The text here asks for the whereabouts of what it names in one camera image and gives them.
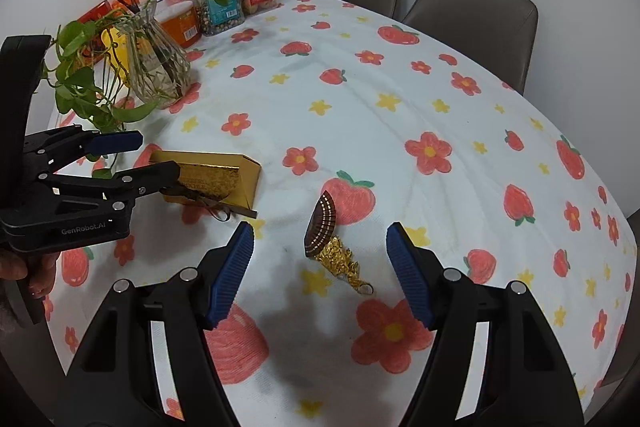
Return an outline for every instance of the tablecloth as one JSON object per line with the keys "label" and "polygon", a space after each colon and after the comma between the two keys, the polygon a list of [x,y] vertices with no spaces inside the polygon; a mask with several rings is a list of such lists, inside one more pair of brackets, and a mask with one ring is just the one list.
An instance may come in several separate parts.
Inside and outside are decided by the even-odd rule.
{"label": "tablecloth", "polygon": [[[434,334],[411,316],[386,256],[394,221],[476,282],[526,282],[588,405],[623,329],[637,251],[570,137],[469,58],[338,0],[280,0],[188,57],[190,91],[130,126],[145,143],[116,167],[143,165],[156,148],[262,165],[254,256],[229,318],[206,333],[241,425],[399,423]],[[62,172],[92,168],[79,160]],[[304,255],[324,189],[373,296]],[[115,280],[161,282],[195,266],[239,219],[220,223],[155,194],[138,200],[129,238],[63,253],[46,301],[63,366]],[[154,345],[166,410],[180,417],[158,325]],[[484,349],[486,331],[459,414],[475,407]]]}

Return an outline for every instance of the orange container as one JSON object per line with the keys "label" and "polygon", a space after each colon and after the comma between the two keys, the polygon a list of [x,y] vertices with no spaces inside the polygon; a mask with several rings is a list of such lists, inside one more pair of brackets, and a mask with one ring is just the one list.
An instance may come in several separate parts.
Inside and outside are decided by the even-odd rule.
{"label": "orange container", "polygon": [[201,36],[192,1],[182,1],[168,6],[156,14],[156,20],[183,48],[195,44]]}

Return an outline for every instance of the glass vase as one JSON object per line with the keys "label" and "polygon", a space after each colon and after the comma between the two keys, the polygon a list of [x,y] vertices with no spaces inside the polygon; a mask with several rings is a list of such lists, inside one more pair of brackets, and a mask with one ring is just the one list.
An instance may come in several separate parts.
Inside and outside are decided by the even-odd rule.
{"label": "glass vase", "polygon": [[191,85],[185,51],[154,19],[156,2],[115,26],[126,36],[131,89],[142,102],[158,100],[163,109],[180,100]]}

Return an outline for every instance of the human hand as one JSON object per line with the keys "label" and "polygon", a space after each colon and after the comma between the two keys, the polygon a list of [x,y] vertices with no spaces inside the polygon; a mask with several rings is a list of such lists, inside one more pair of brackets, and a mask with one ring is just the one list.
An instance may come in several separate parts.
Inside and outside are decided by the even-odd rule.
{"label": "human hand", "polygon": [[47,253],[36,258],[31,273],[25,261],[15,253],[0,248],[0,279],[17,281],[29,275],[29,290],[34,298],[48,295],[56,281],[56,261],[60,253]]}

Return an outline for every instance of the gold box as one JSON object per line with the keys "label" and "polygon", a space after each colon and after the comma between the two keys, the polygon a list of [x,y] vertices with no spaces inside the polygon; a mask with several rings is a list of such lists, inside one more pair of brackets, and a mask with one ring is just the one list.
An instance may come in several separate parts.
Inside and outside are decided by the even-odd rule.
{"label": "gold box", "polygon": [[[191,190],[220,201],[233,212],[243,214],[254,205],[260,164],[242,154],[154,151],[151,163],[174,161],[180,166],[178,181]],[[166,196],[170,203],[198,204],[183,196]]]}

